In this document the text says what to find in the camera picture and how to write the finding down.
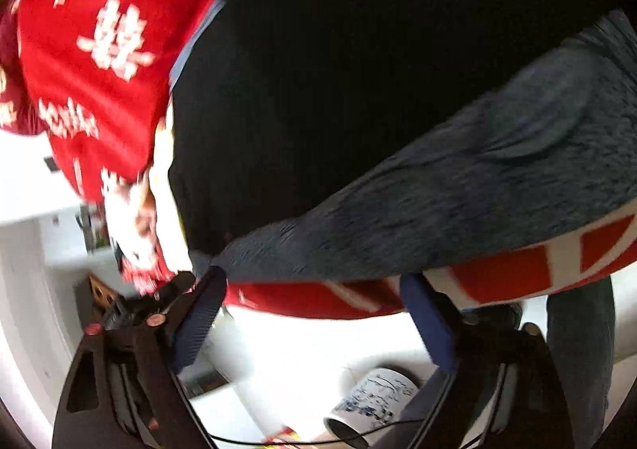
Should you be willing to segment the red wedding sofa cover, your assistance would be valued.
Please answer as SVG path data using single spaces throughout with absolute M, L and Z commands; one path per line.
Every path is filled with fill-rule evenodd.
M 126 257 L 194 271 L 170 188 L 173 91 L 225 0 L 8 0 L 1 9 L 1 127 L 45 134 L 78 196 L 102 204 Z M 550 295 L 636 259 L 636 196 L 605 217 L 523 248 L 421 271 L 457 306 Z M 294 318 L 398 312 L 401 274 L 234 282 L 232 306 Z

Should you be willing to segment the operator grey jeans leg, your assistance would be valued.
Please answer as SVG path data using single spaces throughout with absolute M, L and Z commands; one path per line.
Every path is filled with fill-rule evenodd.
M 616 304 L 609 277 L 549 296 L 547 345 L 567 402 L 575 447 L 604 430 L 616 347 Z

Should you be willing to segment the dark grey black pants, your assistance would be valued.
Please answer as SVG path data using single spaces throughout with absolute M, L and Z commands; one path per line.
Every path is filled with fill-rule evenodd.
M 367 280 L 636 195 L 636 0 L 225 0 L 174 91 L 193 269 Z

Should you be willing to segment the white blue painted cup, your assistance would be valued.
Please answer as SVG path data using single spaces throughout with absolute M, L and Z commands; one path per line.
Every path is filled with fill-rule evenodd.
M 400 368 L 368 371 L 324 419 L 328 432 L 353 448 L 370 448 L 397 421 L 420 382 Z

